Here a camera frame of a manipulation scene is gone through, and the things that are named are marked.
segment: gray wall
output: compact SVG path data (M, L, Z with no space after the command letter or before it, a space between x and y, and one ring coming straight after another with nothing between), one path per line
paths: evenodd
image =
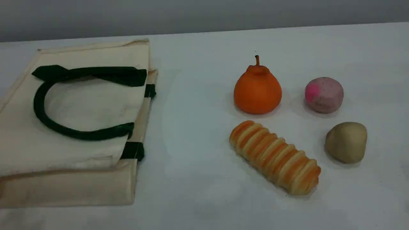
M409 21L409 0L0 0L0 41Z

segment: cream canvas fabric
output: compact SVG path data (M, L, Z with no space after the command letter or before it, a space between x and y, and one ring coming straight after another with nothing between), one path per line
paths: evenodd
M156 84L150 71L147 84ZM143 99L128 141L144 141L151 98ZM135 198L137 160L123 159L112 169L56 170L0 178L0 207L130 205Z
M42 65L149 69L149 41L39 50L0 103L0 176L114 167L127 136L97 142L76 140L55 133L35 117L33 97L42 81L31 73ZM101 79L61 83L48 92L45 108L61 125L81 131L97 130L135 121L144 91L144 86L127 87Z

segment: pear stem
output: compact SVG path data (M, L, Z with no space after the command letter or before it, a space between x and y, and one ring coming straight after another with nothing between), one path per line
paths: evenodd
M256 55L256 65L260 65L260 60L258 58L258 55Z

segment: white surface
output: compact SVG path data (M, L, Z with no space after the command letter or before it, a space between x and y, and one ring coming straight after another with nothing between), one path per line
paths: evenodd
M0 43L1 86L37 48L136 37ZM158 95L130 207L0 210L1 229L407 229L409 226L409 23L150 36ZM250 116L232 101L236 80L260 56L283 88L272 114ZM340 110L303 107L316 77L344 87ZM316 158L318 188L307 198L277 189L236 156L231 130L243 120ZM344 121L363 123L363 161L346 167L323 151Z

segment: pink stain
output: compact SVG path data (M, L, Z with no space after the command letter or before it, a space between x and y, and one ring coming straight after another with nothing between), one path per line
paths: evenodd
M308 102L312 102L314 97L319 95L319 86L317 84L309 84L306 87L305 97Z

